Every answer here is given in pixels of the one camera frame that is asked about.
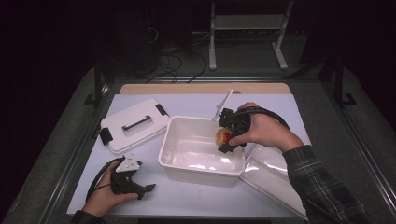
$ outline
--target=dark background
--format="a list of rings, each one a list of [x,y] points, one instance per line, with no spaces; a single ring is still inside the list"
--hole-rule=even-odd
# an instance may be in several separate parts
[[[222,7],[219,2],[217,9],[230,13],[260,13],[255,6],[262,4],[249,1],[241,7],[235,0]],[[268,2],[274,11],[284,4]],[[386,0],[297,0],[288,26],[290,34],[309,33],[303,63],[336,46],[394,129],[395,12],[393,1]],[[117,44],[114,15],[128,13],[188,46],[185,31],[209,29],[210,1],[1,1],[0,220],[95,59],[114,49],[127,51]]]

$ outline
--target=person's left hand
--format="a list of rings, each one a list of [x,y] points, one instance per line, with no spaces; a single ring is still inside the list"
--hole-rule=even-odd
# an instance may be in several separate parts
[[[114,206],[137,199],[138,195],[136,193],[120,195],[113,193],[109,185],[111,183],[110,175],[111,171],[114,170],[118,164],[118,162],[113,162],[105,170],[102,178],[96,185],[96,190],[92,193],[84,207],[82,207],[82,211],[96,217],[102,217]]]

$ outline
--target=plaid sleeve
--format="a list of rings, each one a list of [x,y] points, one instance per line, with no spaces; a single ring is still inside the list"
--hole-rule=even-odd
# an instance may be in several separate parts
[[[300,195],[310,223],[371,223],[363,204],[339,179],[331,176],[311,146],[283,154],[289,180]]]

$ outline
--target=white plastic container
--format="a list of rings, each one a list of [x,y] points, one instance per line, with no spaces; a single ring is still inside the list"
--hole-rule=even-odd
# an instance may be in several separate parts
[[[212,119],[175,116],[169,121],[158,161],[173,180],[233,187],[245,170],[242,147],[218,151]]]

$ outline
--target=food item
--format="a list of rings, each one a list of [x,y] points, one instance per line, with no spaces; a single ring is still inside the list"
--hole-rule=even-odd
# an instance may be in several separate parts
[[[230,140],[231,130],[226,128],[221,128],[216,133],[216,144],[220,147],[224,143]]]

